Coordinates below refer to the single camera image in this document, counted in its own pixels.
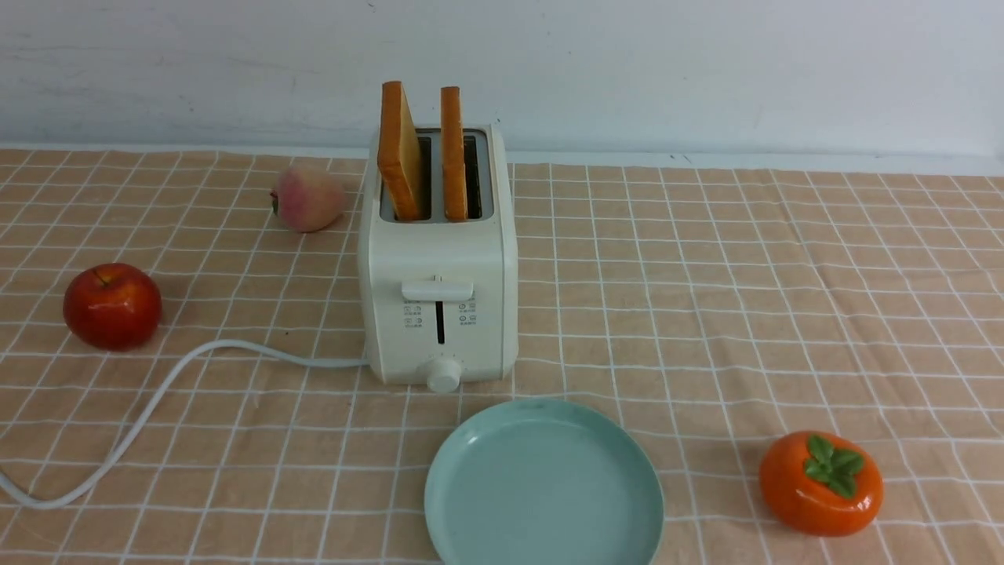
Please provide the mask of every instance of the apple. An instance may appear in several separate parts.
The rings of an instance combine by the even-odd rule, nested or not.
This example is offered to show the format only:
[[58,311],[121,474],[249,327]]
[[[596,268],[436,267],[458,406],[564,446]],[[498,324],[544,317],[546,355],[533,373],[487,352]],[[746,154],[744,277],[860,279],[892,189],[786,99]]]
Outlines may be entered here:
[[161,290],[139,268],[103,263],[70,280],[63,295],[63,321],[91,347],[123,352],[153,337],[161,323]]

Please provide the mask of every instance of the green leaf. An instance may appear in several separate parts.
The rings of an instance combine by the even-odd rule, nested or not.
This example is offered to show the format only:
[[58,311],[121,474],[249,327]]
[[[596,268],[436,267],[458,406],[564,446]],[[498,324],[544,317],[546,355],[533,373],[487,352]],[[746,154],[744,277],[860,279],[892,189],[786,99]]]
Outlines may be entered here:
[[830,465],[833,473],[853,477],[864,469],[864,458],[853,450],[834,450]]
[[815,460],[805,460],[805,476],[823,485],[829,483],[829,473]]
[[833,445],[819,436],[809,437],[809,455],[820,464],[828,464],[833,457]]
[[857,492],[857,483],[853,477],[847,475],[833,475],[829,478],[829,490],[836,493],[836,496],[844,499],[854,498]]

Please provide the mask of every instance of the peach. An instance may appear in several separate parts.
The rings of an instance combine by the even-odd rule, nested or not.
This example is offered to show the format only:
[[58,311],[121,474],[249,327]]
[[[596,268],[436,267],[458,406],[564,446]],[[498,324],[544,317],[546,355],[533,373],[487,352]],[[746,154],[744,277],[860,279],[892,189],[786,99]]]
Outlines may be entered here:
[[293,231],[309,233],[330,225],[345,211],[348,198],[334,175],[293,165],[279,174],[271,192],[272,212]]

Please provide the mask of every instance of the bread slice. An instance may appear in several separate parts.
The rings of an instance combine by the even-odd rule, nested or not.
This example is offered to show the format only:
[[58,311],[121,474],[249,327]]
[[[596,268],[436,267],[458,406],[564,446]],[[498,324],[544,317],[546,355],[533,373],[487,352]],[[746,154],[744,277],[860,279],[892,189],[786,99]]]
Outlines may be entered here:
[[467,221],[467,170],[464,167],[464,123],[460,87],[440,90],[440,127],[443,145],[443,205],[446,219]]
[[423,182],[422,148],[400,80],[384,83],[376,167],[398,220],[427,219],[429,187]]

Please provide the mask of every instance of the light blue plate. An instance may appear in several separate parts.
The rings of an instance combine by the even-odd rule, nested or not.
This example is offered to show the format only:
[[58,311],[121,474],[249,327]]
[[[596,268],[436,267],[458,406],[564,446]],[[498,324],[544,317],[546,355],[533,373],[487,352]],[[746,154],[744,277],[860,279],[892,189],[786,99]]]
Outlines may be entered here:
[[447,565],[650,565],[663,537],[645,452],[562,400],[505,402],[461,425],[433,461],[425,507]]

